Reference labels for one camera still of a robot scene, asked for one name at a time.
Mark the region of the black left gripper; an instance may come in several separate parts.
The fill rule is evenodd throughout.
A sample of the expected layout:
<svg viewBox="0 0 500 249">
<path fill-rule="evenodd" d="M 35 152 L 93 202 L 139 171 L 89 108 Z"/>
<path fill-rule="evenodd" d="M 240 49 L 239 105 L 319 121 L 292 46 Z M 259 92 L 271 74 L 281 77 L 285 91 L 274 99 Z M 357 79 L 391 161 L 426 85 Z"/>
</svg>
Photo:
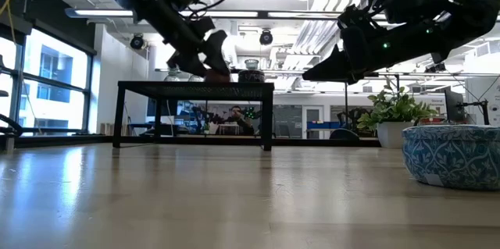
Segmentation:
<svg viewBox="0 0 500 249">
<path fill-rule="evenodd" d="M 205 64 L 224 76 L 230 75 L 222 53 L 226 32 L 218 30 L 211 33 L 206 41 L 204 39 L 209 31 L 209 17 L 185 19 L 173 10 L 156 10 L 155 30 L 162 36 L 164 44 L 170 44 L 175 49 L 167 61 L 168 67 L 177 67 L 180 71 L 205 77 L 206 68 L 198 57 L 203 52 Z"/>
</svg>

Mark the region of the black computer monitor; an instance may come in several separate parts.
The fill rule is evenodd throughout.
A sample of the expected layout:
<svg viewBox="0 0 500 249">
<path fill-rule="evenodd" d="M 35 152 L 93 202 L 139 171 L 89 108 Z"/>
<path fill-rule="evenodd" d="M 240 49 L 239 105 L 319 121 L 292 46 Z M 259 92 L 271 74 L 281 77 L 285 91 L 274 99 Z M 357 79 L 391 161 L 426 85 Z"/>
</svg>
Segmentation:
<svg viewBox="0 0 500 249">
<path fill-rule="evenodd" d="M 466 115 L 461 106 L 462 103 L 463 96 L 461 94 L 453 92 L 450 88 L 445 90 L 445 106 L 449 122 L 462 123 L 465 121 Z"/>
</svg>

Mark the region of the white cabinet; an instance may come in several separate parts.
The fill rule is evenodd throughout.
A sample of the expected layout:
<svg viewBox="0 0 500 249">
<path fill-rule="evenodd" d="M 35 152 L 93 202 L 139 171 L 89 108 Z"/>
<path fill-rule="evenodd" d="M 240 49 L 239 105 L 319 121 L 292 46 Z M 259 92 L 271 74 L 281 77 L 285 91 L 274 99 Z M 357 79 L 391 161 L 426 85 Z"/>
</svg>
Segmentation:
<svg viewBox="0 0 500 249">
<path fill-rule="evenodd" d="M 466 110 L 476 124 L 484 125 L 484 113 L 489 124 L 500 127 L 500 76 L 471 77 L 466 79 L 466 102 L 487 101 L 487 109 L 469 106 Z"/>
</svg>

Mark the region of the ceiling light strip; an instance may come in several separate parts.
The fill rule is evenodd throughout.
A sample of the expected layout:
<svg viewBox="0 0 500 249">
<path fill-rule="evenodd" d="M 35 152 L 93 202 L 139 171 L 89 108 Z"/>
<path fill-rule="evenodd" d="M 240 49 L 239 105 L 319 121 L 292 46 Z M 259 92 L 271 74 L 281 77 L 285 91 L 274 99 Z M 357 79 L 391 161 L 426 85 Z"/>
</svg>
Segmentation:
<svg viewBox="0 0 500 249">
<path fill-rule="evenodd" d="M 134 12 L 125 9 L 65 9 L 65 14 L 70 18 L 130 18 Z"/>
</svg>

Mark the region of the pink mosaic candle holder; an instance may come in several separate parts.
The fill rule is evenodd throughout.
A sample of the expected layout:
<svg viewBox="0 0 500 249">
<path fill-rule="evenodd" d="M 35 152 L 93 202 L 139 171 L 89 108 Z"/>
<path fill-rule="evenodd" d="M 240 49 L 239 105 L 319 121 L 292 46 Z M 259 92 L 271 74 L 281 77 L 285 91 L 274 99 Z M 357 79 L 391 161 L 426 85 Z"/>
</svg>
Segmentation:
<svg viewBox="0 0 500 249">
<path fill-rule="evenodd" d="M 265 73 L 261 70 L 247 69 L 238 73 L 239 83 L 264 83 Z"/>
</svg>

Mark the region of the black perforated metal shelf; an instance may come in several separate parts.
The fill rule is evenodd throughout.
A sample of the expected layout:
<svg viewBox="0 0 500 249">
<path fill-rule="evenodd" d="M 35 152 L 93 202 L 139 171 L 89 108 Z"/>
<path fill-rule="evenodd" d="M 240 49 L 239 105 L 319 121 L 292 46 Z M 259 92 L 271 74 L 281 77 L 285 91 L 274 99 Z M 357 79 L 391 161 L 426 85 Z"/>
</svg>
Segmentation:
<svg viewBox="0 0 500 249">
<path fill-rule="evenodd" d="M 167 81 L 120 81 L 116 99 L 112 146 L 122 143 L 197 144 L 197 145 L 256 145 L 264 151 L 273 146 L 273 91 L 272 83 L 203 83 Z M 259 101 L 261 103 L 261 137 L 222 138 L 161 137 L 157 130 L 153 137 L 124 137 L 122 123 L 125 94 L 127 91 L 156 100 L 155 126 L 160 125 L 162 102 L 167 100 L 192 101 Z"/>
</svg>

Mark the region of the black window frame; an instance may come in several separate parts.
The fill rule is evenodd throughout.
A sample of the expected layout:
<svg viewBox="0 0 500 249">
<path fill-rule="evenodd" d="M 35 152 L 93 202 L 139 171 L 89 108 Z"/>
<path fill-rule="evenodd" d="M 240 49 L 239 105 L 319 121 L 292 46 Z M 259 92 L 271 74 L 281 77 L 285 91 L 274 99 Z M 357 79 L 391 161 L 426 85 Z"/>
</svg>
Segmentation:
<svg viewBox="0 0 500 249">
<path fill-rule="evenodd" d="M 34 28 L 0 29 L 0 114 L 25 137 L 87 133 L 93 56 Z"/>
</svg>

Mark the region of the person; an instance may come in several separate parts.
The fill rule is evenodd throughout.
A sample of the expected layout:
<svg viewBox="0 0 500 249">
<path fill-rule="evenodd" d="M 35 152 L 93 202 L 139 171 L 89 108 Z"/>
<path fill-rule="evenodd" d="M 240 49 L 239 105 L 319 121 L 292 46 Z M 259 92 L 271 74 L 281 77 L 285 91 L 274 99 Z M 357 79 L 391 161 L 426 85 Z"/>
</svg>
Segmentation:
<svg viewBox="0 0 500 249">
<path fill-rule="evenodd" d="M 236 123 L 239 126 L 240 135 L 251 136 L 255 132 L 252 120 L 242 112 L 238 105 L 230 109 L 230 116 L 225 120 L 225 123 Z"/>
</svg>

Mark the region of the black aluminium table frame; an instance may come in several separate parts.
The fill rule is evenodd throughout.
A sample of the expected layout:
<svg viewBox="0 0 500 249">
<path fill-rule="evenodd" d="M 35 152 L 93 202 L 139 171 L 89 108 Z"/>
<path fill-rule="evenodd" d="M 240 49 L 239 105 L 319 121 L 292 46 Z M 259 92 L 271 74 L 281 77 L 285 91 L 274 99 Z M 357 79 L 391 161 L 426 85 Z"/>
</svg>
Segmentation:
<svg viewBox="0 0 500 249">
<path fill-rule="evenodd" d="M 112 136 L 19 137 L 13 139 L 13 147 L 43 148 L 112 142 Z M 121 137 L 120 145 L 124 146 L 125 144 L 242 145 L 264 147 L 263 140 L 254 137 L 160 137 L 158 139 L 154 137 Z M 271 147 L 278 146 L 380 148 L 380 143 L 377 139 L 348 141 L 277 138 L 272 139 L 265 150 L 268 151 Z"/>
</svg>

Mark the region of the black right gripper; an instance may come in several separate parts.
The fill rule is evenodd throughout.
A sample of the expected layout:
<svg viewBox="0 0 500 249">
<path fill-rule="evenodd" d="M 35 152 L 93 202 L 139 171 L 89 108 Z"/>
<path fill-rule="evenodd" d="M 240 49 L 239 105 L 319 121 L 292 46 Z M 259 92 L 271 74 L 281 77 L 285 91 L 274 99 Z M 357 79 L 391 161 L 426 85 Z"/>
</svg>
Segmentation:
<svg viewBox="0 0 500 249">
<path fill-rule="evenodd" d="M 395 64 L 395 32 L 371 23 L 341 30 L 343 50 L 336 44 L 331 54 L 302 74 L 304 80 L 355 84 L 357 76 Z"/>
</svg>

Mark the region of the blue mosaic candle holder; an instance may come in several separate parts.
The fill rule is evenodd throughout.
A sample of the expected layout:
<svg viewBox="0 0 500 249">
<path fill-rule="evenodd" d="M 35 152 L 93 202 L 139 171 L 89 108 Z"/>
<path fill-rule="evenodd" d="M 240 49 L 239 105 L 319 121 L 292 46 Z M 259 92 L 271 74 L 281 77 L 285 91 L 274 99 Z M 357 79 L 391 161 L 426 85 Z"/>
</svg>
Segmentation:
<svg viewBox="0 0 500 249">
<path fill-rule="evenodd" d="M 413 126 L 402 131 L 412 177 L 436 187 L 500 190 L 500 127 Z"/>
</svg>

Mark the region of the green potted plant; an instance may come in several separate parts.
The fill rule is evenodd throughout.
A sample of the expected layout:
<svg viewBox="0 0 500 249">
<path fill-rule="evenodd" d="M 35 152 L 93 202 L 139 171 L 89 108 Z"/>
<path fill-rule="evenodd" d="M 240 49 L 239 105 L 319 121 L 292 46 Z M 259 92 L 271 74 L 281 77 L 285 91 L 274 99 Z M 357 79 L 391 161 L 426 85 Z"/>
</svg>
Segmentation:
<svg viewBox="0 0 500 249">
<path fill-rule="evenodd" d="M 427 103 L 417 102 L 412 95 L 405 93 L 404 87 L 394 85 L 389 79 L 386 79 L 380 93 L 370 95 L 368 99 L 373 103 L 373 110 L 359 117 L 357 127 L 375 131 L 382 148 L 402 148 L 404 129 L 438 114 Z"/>
</svg>

